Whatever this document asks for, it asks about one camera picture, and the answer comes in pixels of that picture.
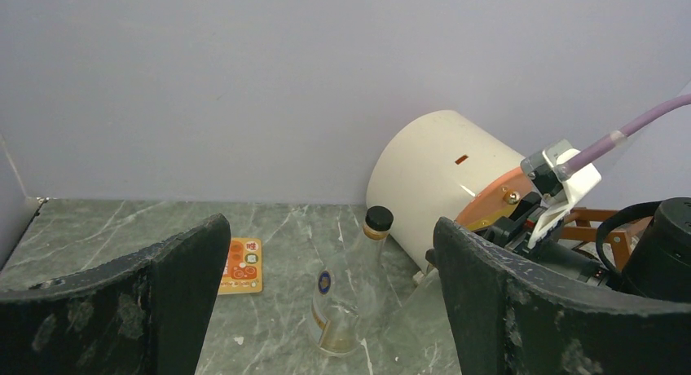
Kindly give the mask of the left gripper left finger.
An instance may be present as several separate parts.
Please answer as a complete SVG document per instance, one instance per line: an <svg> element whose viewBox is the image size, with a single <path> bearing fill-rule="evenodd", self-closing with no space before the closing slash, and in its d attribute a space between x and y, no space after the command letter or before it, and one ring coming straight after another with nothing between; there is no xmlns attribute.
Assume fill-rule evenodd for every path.
<svg viewBox="0 0 691 375"><path fill-rule="evenodd" d="M227 219L1 294L4 374L192 374L231 242Z"/></svg>

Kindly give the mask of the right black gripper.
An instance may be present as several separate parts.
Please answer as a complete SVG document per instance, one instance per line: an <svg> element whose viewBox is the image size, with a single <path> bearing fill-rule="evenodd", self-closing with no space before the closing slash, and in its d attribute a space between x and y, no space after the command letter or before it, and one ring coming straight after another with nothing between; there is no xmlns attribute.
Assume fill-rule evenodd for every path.
<svg viewBox="0 0 691 375"><path fill-rule="evenodd" d="M528 254L530 251L526 250L526 243L546 210L542 201L540 194L528 193L509 216L500 216L490 226L482 228L480 237L514 253Z"/></svg>

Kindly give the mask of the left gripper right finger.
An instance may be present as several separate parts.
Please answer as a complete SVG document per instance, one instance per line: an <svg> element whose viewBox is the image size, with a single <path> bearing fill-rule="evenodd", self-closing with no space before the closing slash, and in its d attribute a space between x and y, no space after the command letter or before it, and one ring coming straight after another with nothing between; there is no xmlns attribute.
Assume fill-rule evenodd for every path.
<svg viewBox="0 0 691 375"><path fill-rule="evenodd" d="M449 218L436 268L464 374L687 374L690 306L586 285Z"/></svg>

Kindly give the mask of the clear glass bottle black cap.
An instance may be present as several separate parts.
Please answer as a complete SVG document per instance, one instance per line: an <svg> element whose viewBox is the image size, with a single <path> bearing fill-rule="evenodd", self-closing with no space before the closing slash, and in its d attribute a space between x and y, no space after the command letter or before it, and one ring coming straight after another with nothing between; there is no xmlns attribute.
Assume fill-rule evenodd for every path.
<svg viewBox="0 0 691 375"><path fill-rule="evenodd" d="M353 244L317 274L306 330L325 355L349 355L379 320L387 285L381 252L393 222L386 207L368 208Z"/></svg>

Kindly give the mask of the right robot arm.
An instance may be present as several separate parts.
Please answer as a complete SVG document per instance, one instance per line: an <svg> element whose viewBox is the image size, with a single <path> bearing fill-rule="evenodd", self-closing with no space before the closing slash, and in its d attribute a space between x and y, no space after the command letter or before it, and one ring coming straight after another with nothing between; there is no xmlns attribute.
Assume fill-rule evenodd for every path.
<svg viewBox="0 0 691 375"><path fill-rule="evenodd" d="M528 240L546 211L539 194L475 232L485 240L584 284L645 298L690 300L690 199L622 210L576 208L533 248Z"/></svg>

